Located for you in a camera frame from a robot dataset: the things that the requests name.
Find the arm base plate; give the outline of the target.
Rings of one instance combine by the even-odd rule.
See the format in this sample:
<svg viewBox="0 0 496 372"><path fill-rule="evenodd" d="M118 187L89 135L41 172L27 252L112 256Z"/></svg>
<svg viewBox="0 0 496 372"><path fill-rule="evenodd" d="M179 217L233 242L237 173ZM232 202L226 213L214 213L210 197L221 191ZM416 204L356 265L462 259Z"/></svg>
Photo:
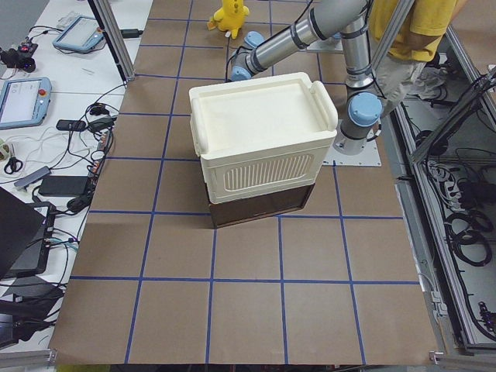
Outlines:
<svg viewBox="0 0 496 372"><path fill-rule="evenodd" d="M377 141L357 142L345 137L338 121L337 135L322 162L323 166L381 167Z"/></svg>

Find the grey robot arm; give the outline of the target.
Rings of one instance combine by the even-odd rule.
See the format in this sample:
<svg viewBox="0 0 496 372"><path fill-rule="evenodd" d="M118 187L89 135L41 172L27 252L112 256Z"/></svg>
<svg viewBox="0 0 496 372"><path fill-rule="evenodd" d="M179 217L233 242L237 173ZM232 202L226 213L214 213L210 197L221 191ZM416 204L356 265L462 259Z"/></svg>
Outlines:
<svg viewBox="0 0 496 372"><path fill-rule="evenodd" d="M333 147L345 155L361 153L378 135L383 110L372 64L368 16L372 1L322 1L308 14L276 35L232 56L230 81L245 81L269 67L335 34L341 37L346 65L346 115L339 124Z"/></svg>

